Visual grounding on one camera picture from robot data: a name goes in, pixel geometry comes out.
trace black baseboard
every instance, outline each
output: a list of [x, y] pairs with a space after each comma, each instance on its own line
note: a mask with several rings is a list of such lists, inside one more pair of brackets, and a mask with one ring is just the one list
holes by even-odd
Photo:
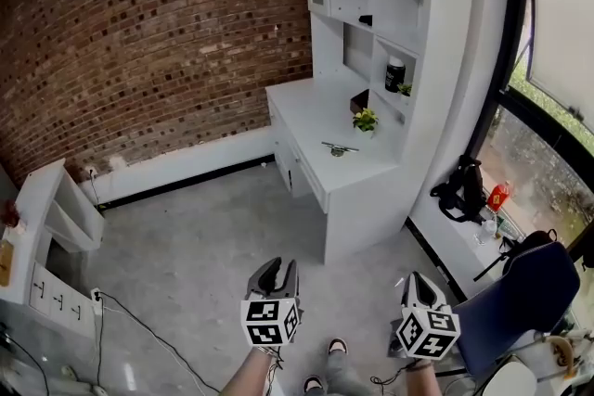
[[262, 164], [263, 162], [270, 163], [274, 161], [274, 155], [266, 155], [264, 157], [261, 157], [260, 159], [253, 159], [248, 160], [247, 162], [238, 163], [236, 165], [229, 165], [228, 167], [223, 167], [222, 169], [214, 170], [212, 172], [207, 172], [201, 175], [196, 175], [194, 177], [185, 178], [184, 180], [180, 180], [179, 182], [173, 182], [172, 184], [157, 186], [156, 188], [151, 188], [150, 190], [136, 193], [134, 195], [130, 195], [129, 197], [118, 198], [114, 199], [113, 201], [101, 203], [99, 205], [99, 210], [104, 211], [121, 207], [122, 205], [134, 203], [135, 201], [139, 201], [141, 199], [155, 197], [157, 195], [160, 195], [161, 193], [171, 192], [190, 185], [201, 184], [202, 182], [207, 182], [208, 180], [212, 180], [213, 178], [218, 178], [224, 175], [229, 175], [230, 173], [250, 169], [251, 167], [256, 167]]
[[444, 263], [442, 262], [442, 260], [439, 259], [439, 256], [437, 255], [437, 253], [433, 250], [431, 245], [423, 237], [422, 233], [419, 231], [419, 228], [414, 223], [412, 223], [412, 220], [410, 218], [407, 218], [407, 221], [405, 222], [405, 226], [410, 230], [410, 232], [412, 233], [412, 236], [415, 237], [415, 239], [417, 240], [419, 245], [427, 253], [427, 256], [429, 256], [429, 259], [431, 259], [433, 265], [437, 268], [437, 270], [444, 277], [445, 281], [449, 285], [449, 288], [452, 289], [452, 292], [454, 293], [454, 296], [456, 297], [456, 299], [458, 299], [459, 302], [463, 302], [463, 301], [467, 300], [468, 298], [466, 297], [466, 295], [464, 294], [464, 292], [462, 291], [462, 289], [460, 288], [458, 283], [454, 280], [454, 277], [452, 277], [452, 274], [449, 273], [449, 271], [447, 270], [447, 268], [444, 265]]

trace sneaker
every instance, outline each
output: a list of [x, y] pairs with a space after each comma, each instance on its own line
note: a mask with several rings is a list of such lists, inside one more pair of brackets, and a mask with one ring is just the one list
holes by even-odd
[[324, 389], [324, 387], [322, 386], [322, 380], [316, 375], [312, 375], [305, 380], [303, 384], [303, 392], [307, 393], [307, 391], [312, 390], [313, 388]]
[[330, 342], [328, 346], [328, 355], [330, 355], [333, 351], [344, 351], [347, 355], [349, 354], [349, 349], [346, 346], [346, 341], [343, 339], [334, 339]]

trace gray floor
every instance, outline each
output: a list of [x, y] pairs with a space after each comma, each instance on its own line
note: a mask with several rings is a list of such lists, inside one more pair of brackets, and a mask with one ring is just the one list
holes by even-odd
[[[117, 297], [219, 389], [248, 351], [239, 302], [248, 276], [268, 259], [296, 259], [300, 268], [303, 324], [282, 351], [285, 369], [277, 373], [287, 396], [301, 394], [303, 379], [323, 371], [328, 341], [336, 336], [349, 342], [362, 379], [389, 377], [397, 362], [384, 355], [401, 296], [394, 284], [419, 270], [446, 290], [407, 229], [323, 266], [325, 215], [313, 197], [291, 198], [274, 165], [138, 201], [105, 217], [101, 248], [83, 257], [82, 287]], [[23, 322], [6, 308], [2, 316], [15, 338], [46, 355], [50, 373], [71, 364], [82, 379], [95, 380], [96, 349], [87, 341]], [[149, 333], [114, 312], [105, 317], [101, 385], [110, 395], [198, 393]]]

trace brick wall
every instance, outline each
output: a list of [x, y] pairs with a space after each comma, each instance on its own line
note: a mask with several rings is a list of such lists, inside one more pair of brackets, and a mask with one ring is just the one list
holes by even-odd
[[306, 0], [0, 0], [0, 160], [75, 179], [268, 124], [311, 76]]

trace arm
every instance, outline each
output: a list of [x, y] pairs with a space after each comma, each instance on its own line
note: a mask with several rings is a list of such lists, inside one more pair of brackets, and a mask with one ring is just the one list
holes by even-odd
[[433, 371], [433, 364], [419, 360], [407, 370], [408, 396], [442, 396]]
[[272, 356], [252, 348], [220, 396], [262, 396]]

